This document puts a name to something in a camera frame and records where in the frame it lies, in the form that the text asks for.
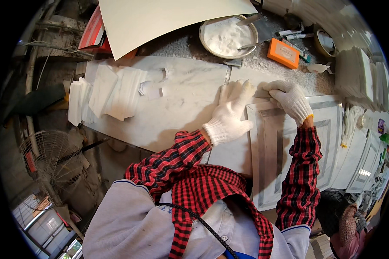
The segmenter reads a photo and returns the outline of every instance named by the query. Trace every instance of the red plaid sleeve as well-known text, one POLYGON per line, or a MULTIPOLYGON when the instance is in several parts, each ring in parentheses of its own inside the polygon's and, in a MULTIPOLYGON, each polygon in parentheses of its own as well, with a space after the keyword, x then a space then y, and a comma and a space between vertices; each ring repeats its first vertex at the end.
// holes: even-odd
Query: red plaid sleeve
POLYGON ((282 197, 277 203, 275 225, 281 231, 294 225, 314 225, 315 208, 320 200, 320 191, 316 188, 317 162, 322 158, 320 148, 315 127, 297 129, 290 148, 290 171, 282 182, 282 197))
POLYGON ((169 191, 180 179, 181 172, 198 164, 210 149, 199 130, 177 132, 171 148, 153 154, 138 164, 131 164, 125 171, 124 179, 147 187, 154 201, 158 202, 161 194, 169 191))

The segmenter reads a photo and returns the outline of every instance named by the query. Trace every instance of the white powder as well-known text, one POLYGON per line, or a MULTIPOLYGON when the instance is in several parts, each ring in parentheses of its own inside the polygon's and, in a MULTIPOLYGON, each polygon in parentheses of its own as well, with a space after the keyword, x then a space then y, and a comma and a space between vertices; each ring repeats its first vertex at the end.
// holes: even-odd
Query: white powder
POLYGON ((244 54, 249 49, 238 48, 252 44, 253 33, 248 25, 236 25, 239 21, 235 17, 213 19, 204 28, 204 42, 220 55, 234 57, 244 54))

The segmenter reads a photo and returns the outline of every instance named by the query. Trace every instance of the white glove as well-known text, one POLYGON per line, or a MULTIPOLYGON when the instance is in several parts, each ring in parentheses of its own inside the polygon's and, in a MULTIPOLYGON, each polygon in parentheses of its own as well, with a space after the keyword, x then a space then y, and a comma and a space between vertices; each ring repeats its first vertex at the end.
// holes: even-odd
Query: white glove
POLYGON ((270 101, 276 103, 280 109, 284 109, 285 113, 295 120, 297 127, 300 127, 310 116, 314 117, 299 85, 276 80, 262 86, 262 89, 270 92, 273 97, 270 101))
POLYGON ((254 93, 255 88, 249 80, 246 80, 243 85, 242 81, 238 80, 229 97, 227 86, 222 86, 219 105, 213 111, 212 119, 203 124, 213 145, 235 140, 252 129, 252 122, 240 121, 240 119, 254 93))

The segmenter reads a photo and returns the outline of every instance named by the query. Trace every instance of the person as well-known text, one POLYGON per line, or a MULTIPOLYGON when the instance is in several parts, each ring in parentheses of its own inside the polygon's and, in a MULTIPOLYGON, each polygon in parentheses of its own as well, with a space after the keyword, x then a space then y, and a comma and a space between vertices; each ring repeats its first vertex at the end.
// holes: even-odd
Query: person
POLYGON ((253 127, 240 119, 255 88, 237 81, 230 95, 222 87, 201 129, 177 132, 171 148, 131 164, 112 184, 86 232, 84 258, 304 258, 320 197, 321 144, 300 86, 277 80, 263 89, 297 124, 275 225, 246 194, 245 178, 199 165, 212 146, 253 127))
POLYGON ((330 247, 337 259, 357 258, 374 232, 358 210, 360 204, 361 199, 350 204, 336 190, 321 192, 316 217, 324 233, 330 237, 330 247))

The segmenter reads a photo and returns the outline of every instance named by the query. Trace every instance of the orange box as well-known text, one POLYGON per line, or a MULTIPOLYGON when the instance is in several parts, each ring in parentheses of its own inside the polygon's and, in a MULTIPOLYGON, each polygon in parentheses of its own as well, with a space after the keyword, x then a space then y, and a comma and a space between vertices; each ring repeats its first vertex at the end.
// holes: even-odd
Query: orange box
POLYGON ((288 46, 282 41, 272 38, 268 49, 267 57, 280 62, 290 69, 298 68, 300 53, 298 50, 288 46))

